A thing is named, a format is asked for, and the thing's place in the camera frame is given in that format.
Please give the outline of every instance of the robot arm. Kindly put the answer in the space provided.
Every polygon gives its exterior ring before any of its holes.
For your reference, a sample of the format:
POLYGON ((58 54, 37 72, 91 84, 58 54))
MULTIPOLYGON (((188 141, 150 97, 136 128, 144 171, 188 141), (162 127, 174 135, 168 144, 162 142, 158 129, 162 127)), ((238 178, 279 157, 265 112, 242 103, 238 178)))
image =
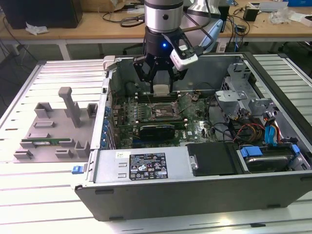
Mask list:
POLYGON ((140 80, 151 84, 151 93, 157 71, 168 71, 171 92, 173 83, 211 50, 223 23, 219 18, 218 0, 195 0, 187 14, 183 0, 145 0, 145 54, 134 60, 134 67, 140 80))

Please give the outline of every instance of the power supply label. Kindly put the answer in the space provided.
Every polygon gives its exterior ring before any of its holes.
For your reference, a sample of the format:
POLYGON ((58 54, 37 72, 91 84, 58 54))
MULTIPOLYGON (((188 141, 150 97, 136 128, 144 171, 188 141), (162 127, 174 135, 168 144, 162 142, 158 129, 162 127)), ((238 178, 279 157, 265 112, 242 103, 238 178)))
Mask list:
POLYGON ((130 155, 130 180, 168 178, 165 153, 130 155))

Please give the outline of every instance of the black box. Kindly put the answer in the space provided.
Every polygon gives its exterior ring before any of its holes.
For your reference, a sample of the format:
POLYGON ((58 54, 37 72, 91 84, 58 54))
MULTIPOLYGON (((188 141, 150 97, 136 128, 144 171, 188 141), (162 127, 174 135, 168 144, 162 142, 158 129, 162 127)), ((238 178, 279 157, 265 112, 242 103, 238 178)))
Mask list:
POLYGON ((259 12, 259 8, 245 8, 243 19, 245 21, 255 21, 259 12))
POLYGON ((82 18, 80 0, 0 0, 13 29, 33 26, 76 28, 82 18))

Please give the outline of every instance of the slotted metal tabletop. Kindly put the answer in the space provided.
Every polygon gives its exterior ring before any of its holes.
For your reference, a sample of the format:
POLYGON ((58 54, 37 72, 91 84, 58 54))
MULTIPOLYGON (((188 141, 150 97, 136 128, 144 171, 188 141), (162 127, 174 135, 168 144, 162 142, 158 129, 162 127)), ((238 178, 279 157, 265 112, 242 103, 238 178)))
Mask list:
MULTIPOLYGON (((289 59, 279 55, 255 55, 263 68, 285 93, 306 120, 312 124, 312 82, 304 72, 289 59)), ((259 82, 256 83, 264 97, 269 98, 259 82)))

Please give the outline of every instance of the metal frame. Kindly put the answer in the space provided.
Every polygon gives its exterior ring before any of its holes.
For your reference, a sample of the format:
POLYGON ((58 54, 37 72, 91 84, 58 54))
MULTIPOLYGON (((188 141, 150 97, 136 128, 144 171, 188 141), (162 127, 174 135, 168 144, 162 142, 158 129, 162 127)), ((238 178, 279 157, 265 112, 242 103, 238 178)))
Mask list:
MULTIPOLYGON (((230 37, 218 38, 217 52, 224 53, 225 47, 229 42, 230 37)), ((245 37, 245 42, 274 42, 273 46, 270 48, 272 51, 276 45, 276 42, 285 41, 311 41, 312 36, 309 37, 245 37)), ((2 40, 6 45, 15 45, 15 40, 2 40)), ((35 39, 35 40, 19 40, 22 44, 52 44, 58 45, 60 52, 62 53, 64 60, 71 60, 71 54, 68 49, 70 44, 109 44, 109 43, 143 43, 143 38, 116 38, 116 39, 35 39)), ((102 54, 103 51, 99 47, 99 53, 102 54)))

